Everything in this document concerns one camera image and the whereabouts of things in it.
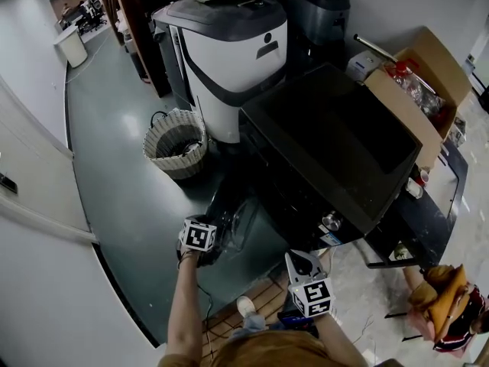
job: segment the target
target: wicker basket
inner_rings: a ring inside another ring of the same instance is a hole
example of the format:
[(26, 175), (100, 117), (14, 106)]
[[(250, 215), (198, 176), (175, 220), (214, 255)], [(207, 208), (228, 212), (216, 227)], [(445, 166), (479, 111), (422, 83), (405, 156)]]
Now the wicker basket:
[[(154, 116), (163, 114), (153, 122)], [(209, 146), (202, 119), (194, 112), (156, 112), (144, 136), (144, 156), (173, 180), (184, 180), (203, 169)]]

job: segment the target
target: white sneaker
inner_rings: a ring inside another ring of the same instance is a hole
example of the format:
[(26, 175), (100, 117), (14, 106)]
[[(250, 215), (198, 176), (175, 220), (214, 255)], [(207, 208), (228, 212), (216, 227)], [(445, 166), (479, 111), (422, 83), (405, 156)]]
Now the white sneaker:
[(249, 297), (239, 297), (236, 300), (236, 305), (238, 307), (239, 313), (243, 316), (243, 318), (257, 312), (257, 309), (254, 308), (253, 301)]

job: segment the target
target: green floor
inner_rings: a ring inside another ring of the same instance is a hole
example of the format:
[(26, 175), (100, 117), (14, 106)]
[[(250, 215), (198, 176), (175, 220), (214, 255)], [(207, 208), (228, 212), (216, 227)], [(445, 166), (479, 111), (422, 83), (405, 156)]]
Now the green floor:
[[(182, 188), (174, 183), (142, 151), (151, 115), (175, 107), (173, 97), (158, 99), (151, 86), (139, 80), (110, 30), (86, 46), (89, 59), (71, 70), (69, 80), (79, 76), (68, 84), (79, 191), (119, 287), (162, 343), (176, 282), (177, 234), (186, 216), (206, 211), (226, 165), (211, 160), (199, 185)], [(199, 269), (199, 283), (213, 296), (213, 311), (281, 261), (286, 247), (259, 213), (243, 252), (226, 252), (212, 267)], [(204, 294), (200, 302), (205, 313)]]

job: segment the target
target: gray lid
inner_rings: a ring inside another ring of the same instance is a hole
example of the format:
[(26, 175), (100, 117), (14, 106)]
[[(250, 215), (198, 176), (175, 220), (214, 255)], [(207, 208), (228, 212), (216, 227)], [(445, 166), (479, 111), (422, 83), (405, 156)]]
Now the gray lid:
[(171, 24), (220, 41), (243, 41), (281, 26), (287, 16), (275, 0), (179, 0), (153, 14), (156, 26)]

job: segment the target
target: metal rod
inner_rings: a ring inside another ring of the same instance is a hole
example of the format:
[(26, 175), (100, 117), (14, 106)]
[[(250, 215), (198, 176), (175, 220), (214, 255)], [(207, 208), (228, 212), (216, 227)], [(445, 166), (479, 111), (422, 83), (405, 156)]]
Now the metal rod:
[[(398, 61), (398, 59), (394, 57), (392, 54), (389, 54), (384, 49), (378, 47), (376, 44), (372, 44), (370, 41), (367, 41), (366, 39), (359, 37), (358, 34), (355, 34), (353, 36), (353, 39), (357, 42), (360, 42), (362, 45), (365, 45), (366, 47), (372, 49), (375, 53), (380, 54), (382, 57), (387, 58), (389, 61), (392, 61), (393, 63), (396, 63)], [(410, 71), (419, 80), (421, 84), (423, 84), (430, 92), (437, 95), (436, 91), (427, 82), (425, 82), (422, 78), (416, 75), (412, 70)]]

